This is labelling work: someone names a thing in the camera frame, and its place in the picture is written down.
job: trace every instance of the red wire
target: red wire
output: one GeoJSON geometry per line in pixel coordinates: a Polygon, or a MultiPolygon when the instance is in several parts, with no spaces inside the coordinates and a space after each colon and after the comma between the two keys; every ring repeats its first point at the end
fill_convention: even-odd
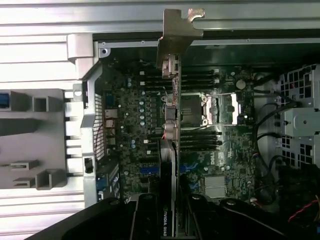
{"type": "Polygon", "coordinates": [[[307,208],[309,208],[312,204],[317,203],[318,200],[313,200],[312,202],[310,202],[309,204],[305,205],[303,208],[301,208],[299,211],[297,211],[295,214],[293,214],[291,217],[289,217],[288,219],[288,223],[294,219],[299,213],[302,213],[304,210],[306,210],[307,208]]]}

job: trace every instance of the motherboard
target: motherboard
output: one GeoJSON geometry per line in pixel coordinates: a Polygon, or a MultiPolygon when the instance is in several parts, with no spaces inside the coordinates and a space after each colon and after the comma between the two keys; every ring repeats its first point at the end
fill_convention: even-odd
{"type": "MultiPolygon", "coordinates": [[[[172,82],[150,66],[104,76],[107,158],[119,163],[120,196],[127,199],[150,191],[150,176],[159,173],[172,82]]],[[[182,67],[179,170],[194,193],[217,201],[252,195],[254,94],[244,88],[251,79],[241,67],[182,67]]]]}

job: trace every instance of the screw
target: screw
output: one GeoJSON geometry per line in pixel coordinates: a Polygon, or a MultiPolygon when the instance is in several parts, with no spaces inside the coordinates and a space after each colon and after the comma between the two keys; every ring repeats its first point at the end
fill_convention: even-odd
{"type": "Polygon", "coordinates": [[[111,201],[109,204],[110,205],[117,205],[119,203],[120,203],[119,200],[114,200],[114,201],[111,201]]]}
{"type": "Polygon", "coordinates": [[[236,205],[236,202],[233,200],[228,200],[228,201],[226,201],[226,204],[228,204],[230,206],[234,206],[234,205],[236,205]]]}
{"type": "Polygon", "coordinates": [[[199,196],[199,195],[193,195],[192,198],[193,198],[194,200],[200,200],[200,196],[199,196]]]}

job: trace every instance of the chipset heatsink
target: chipset heatsink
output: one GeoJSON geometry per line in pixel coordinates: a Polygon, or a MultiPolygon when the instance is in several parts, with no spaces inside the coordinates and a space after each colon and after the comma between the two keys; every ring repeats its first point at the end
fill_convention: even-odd
{"type": "Polygon", "coordinates": [[[227,194],[224,176],[207,176],[204,178],[205,195],[211,199],[225,198],[227,194]]]}

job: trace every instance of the metal pci bracket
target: metal pci bracket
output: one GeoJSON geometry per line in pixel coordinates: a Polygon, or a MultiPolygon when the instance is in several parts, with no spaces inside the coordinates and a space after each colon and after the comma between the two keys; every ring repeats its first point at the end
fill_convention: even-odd
{"type": "Polygon", "coordinates": [[[169,60],[169,55],[181,55],[194,40],[201,39],[204,35],[202,29],[195,29],[193,21],[205,16],[204,9],[192,9],[188,11],[188,18],[181,18],[181,10],[165,9],[163,12],[163,36],[158,40],[156,66],[162,69],[165,77],[174,75],[174,61],[169,60]]]}

